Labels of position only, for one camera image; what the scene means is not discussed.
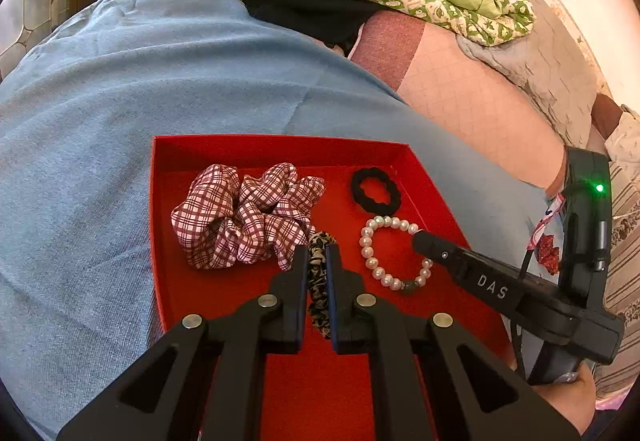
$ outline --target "pearl bracelet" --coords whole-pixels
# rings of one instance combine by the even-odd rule
[[[400,220],[398,217],[389,216],[375,216],[373,219],[367,221],[365,227],[360,231],[360,246],[362,246],[361,255],[367,259],[365,266],[371,270],[371,275],[376,280],[380,281],[384,287],[388,287],[391,291],[410,291],[416,287],[422,287],[427,283],[427,279],[431,277],[431,266],[433,261],[431,259],[422,259],[422,268],[420,274],[414,280],[402,281],[399,278],[395,278],[390,273],[386,273],[383,267],[378,265],[378,259],[373,256],[373,233],[378,228],[397,228],[402,231],[408,231],[410,235],[414,235],[420,228],[417,224],[409,224],[407,220]]]

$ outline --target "black hair tie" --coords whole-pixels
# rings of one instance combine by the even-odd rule
[[[386,191],[389,192],[390,201],[388,204],[378,203],[375,199],[370,198],[364,193],[360,185],[369,177],[379,179],[384,184]],[[373,215],[392,216],[400,208],[401,200],[398,186],[391,181],[391,178],[384,170],[379,169],[377,166],[361,168],[354,172],[351,178],[351,194],[353,195],[353,200],[356,201],[358,205]]]

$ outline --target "human hand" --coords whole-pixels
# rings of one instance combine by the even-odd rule
[[[591,424],[596,408],[596,384],[585,363],[580,365],[573,383],[536,385],[532,389],[584,434]]]

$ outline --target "red bow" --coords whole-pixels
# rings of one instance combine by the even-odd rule
[[[542,235],[536,248],[536,259],[546,267],[546,270],[551,275],[555,275],[560,271],[560,248],[557,246],[554,247],[553,235]]]

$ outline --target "small screw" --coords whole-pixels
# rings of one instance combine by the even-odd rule
[[[361,293],[356,297],[356,302],[362,307],[371,307],[376,303],[376,297],[370,293]]]
[[[260,307],[273,307],[278,303],[278,297],[271,293],[265,293],[258,297],[258,306]]]
[[[436,313],[433,316],[433,323],[438,327],[449,327],[453,323],[453,318],[447,313]]]
[[[187,329],[195,329],[202,324],[202,317],[196,313],[191,313],[182,319],[182,325]]]

